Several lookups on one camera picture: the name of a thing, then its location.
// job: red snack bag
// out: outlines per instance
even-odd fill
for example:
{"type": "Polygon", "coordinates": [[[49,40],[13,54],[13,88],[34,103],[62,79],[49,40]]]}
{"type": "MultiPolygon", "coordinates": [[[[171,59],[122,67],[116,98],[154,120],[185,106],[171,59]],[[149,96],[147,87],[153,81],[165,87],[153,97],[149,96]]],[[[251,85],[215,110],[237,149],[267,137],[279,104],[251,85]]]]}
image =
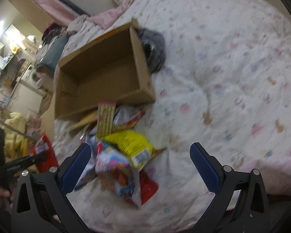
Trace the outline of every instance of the red snack bag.
{"type": "Polygon", "coordinates": [[[33,156],[44,151],[47,153],[47,159],[44,162],[38,161],[35,163],[40,173],[48,171],[52,166],[58,167],[58,162],[55,157],[52,144],[50,143],[50,140],[47,138],[45,133],[42,134],[42,137],[34,146],[33,150],[31,151],[31,155],[33,156]]]}
{"type": "Polygon", "coordinates": [[[139,172],[141,205],[145,204],[158,190],[158,184],[144,170],[139,172]]]}

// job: blue gripper pad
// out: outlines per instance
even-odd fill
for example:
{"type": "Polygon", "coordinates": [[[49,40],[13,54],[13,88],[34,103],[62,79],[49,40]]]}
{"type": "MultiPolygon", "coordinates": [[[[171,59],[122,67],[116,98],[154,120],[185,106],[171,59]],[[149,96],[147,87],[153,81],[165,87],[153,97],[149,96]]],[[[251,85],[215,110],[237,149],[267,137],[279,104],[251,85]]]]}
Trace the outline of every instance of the blue gripper pad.
{"type": "Polygon", "coordinates": [[[204,150],[204,148],[199,149],[199,146],[202,148],[202,146],[199,143],[194,143],[191,145],[191,147],[190,147],[191,160],[193,161],[196,169],[198,170],[199,174],[201,175],[209,192],[217,194],[221,188],[220,177],[206,158],[206,157],[211,157],[211,156],[209,156],[209,155],[205,156],[201,151],[201,150],[204,150]]]}
{"type": "Polygon", "coordinates": [[[83,146],[83,148],[80,151],[75,151],[75,153],[70,157],[73,161],[61,177],[61,193],[63,195],[73,191],[91,158],[91,147],[85,143],[81,144],[81,146],[83,146]]]}

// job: clutter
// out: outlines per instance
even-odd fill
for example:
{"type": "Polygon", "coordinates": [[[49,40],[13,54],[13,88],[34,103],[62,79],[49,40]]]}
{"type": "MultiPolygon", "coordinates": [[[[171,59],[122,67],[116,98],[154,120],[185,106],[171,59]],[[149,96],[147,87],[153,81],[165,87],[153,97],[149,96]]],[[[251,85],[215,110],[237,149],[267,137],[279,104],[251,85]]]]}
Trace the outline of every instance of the clutter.
{"type": "Polygon", "coordinates": [[[43,44],[44,45],[49,44],[54,37],[59,36],[61,34],[61,30],[62,30],[61,26],[59,26],[55,22],[50,23],[43,32],[42,35],[43,44]]]}
{"type": "Polygon", "coordinates": [[[78,123],[72,125],[70,127],[70,130],[76,130],[79,128],[83,128],[86,125],[90,124],[90,123],[95,123],[98,120],[98,113],[97,111],[93,111],[88,113],[86,116],[84,116],[78,123]]]}
{"type": "Polygon", "coordinates": [[[14,54],[16,54],[17,51],[19,50],[19,47],[14,42],[9,43],[9,48],[10,48],[11,52],[14,54]]]}
{"type": "Polygon", "coordinates": [[[22,156],[25,157],[29,154],[29,145],[30,145],[30,141],[29,139],[26,137],[22,140],[22,143],[20,144],[20,150],[22,152],[22,156]]]}
{"type": "Polygon", "coordinates": [[[26,71],[29,65],[30,65],[30,62],[25,59],[21,59],[18,62],[16,62],[16,66],[18,69],[17,76],[18,77],[22,76],[22,74],[26,71]]]}
{"type": "MultiPolygon", "coordinates": [[[[21,113],[17,112],[10,113],[10,119],[5,120],[4,123],[22,133],[24,133],[26,130],[26,119],[22,116],[21,113]]],[[[5,147],[4,147],[5,154],[10,159],[14,159],[16,149],[21,145],[24,137],[21,134],[18,134],[17,132],[7,128],[6,126],[4,127],[4,132],[5,132],[5,147]]]]}
{"type": "Polygon", "coordinates": [[[34,54],[38,52],[39,43],[32,42],[28,38],[25,38],[22,40],[22,44],[25,46],[27,50],[33,52],[34,54]]]}
{"type": "Polygon", "coordinates": [[[42,137],[36,143],[30,155],[34,156],[40,154],[41,152],[45,152],[45,154],[47,155],[47,159],[43,162],[41,161],[35,163],[40,173],[48,171],[52,166],[58,167],[58,162],[55,157],[52,144],[50,143],[45,133],[42,134],[42,137]]]}
{"type": "Polygon", "coordinates": [[[58,62],[55,118],[73,119],[101,99],[153,103],[155,93],[136,19],[105,33],[58,62]]]}
{"type": "Polygon", "coordinates": [[[100,102],[97,126],[85,131],[81,137],[82,142],[91,146],[92,155],[74,189],[81,189],[98,176],[103,191],[108,189],[140,208],[158,190],[157,183],[142,167],[162,150],[154,150],[143,135],[131,130],[118,131],[104,136],[103,140],[97,138],[98,132],[111,133],[112,125],[113,131],[115,127],[132,128],[145,115],[143,109],[129,105],[114,109],[115,103],[100,102]],[[108,142],[117,145],[119,150],[108,142]]]}
{"type": "Polygon", "coordinates": [[[126,202],[141,207],[158,190],[158,185],[145,171],[130,165],[121,152],[103,143],[104,149],[96,159],[95,172],[101,179],[102,191],[109,189],[126,202]]]}
{"type": "Polygon", "coordinates": [[[104,141],[117,145],[139,171],[145,166],[154,152],[154,147],[140,133],[132,130],[119,131],[103,138],[104,141]]]}
{"type": "Polygon", "coordinates": [[[105,189],[109,189],[115,196],[122,197],[125,201],[131,199],[138,205],[134,198],[140,197],[140,190],[135,186],[133,169],[129,163],[123,154],[108,146],[97,155],[95,171],[105,189]]]}
{"type": "Polygon", "coordinates": [[[160,71],[166,57],[165,39],[163,35],[145,28],[140,29],[138,35],[145,51],[145,57],[150,72],[156,73],[160,71]]]}
{"type": "Polygon", "coordinates": [[[28,38],[32,43],[36,43],[36,36],[35,36],[35,35],[28,35],[27,38],[28,38]]]}
{"type": "Polygon", "coordinates": [[[100,102],[98,105],[97,138],[103,138],[112,132],[115,102],[100,102]]]}
{"type": "Polygon", "coordinates": [[[39,60],[39,63],[36,64],[37,72],[46,73],[53,77],[58,60],[61,58],[61,54],[68,40],[69,38],[66,35],[62,35],[55,40],[52,46],[49,47],[39,60]]]}
{"type": "Polygon", "coordinates": [[[132,129],[145,115],[145,111],[129,105],[121,105],[115,109],[112,131],[132,129]]]}
{"type": "Polygon", "coordinates": [[[29,117],[26,123],[26,134],[32,136],[34,132],[40,133],[41,131],[41,118],[29,117]]]}

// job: white duvet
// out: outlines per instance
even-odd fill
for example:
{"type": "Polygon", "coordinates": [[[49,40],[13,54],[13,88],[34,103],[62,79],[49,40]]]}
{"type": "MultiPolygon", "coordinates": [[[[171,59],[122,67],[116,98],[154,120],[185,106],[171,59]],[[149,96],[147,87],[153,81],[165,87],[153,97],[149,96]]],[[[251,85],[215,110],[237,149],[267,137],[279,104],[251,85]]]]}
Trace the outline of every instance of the white duvet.
{"type": "MultiPolygon", "coordinates": [[[[101,232],[193,226],[213,198],[189,157],[194,142],[235,170],[259,168],[269,193],[291,194],[288,20],[263,0],[136,0],[113,27],[132,17],[166,40],[165,67],[152,76],[156,103],[135,128],[168,148],[146,166],[159,190],[137,210],[94,180],[68,195],[84,222],[101,232]]],[[[82,22],[64,55],[103,34],[82,22]]],[[[60,163],[79,143],[80,134],[71,139],[66,132],[69,125],[55,123],[60,163]]]]}

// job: barcode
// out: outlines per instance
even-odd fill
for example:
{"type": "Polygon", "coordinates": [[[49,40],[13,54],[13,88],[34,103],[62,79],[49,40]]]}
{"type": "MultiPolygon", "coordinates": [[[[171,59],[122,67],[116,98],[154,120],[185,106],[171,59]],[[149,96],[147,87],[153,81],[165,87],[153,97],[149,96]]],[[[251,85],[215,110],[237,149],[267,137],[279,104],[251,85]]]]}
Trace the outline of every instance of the barcode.
{"type": "Polygon", "coordinates": [[[149,149],[145,148],[143,151],[139,152],[134,157],[132,157],[132,161],[135,164],[135,166],[139,166],[145,163],[149,157],[150,157],[149,149]]]}

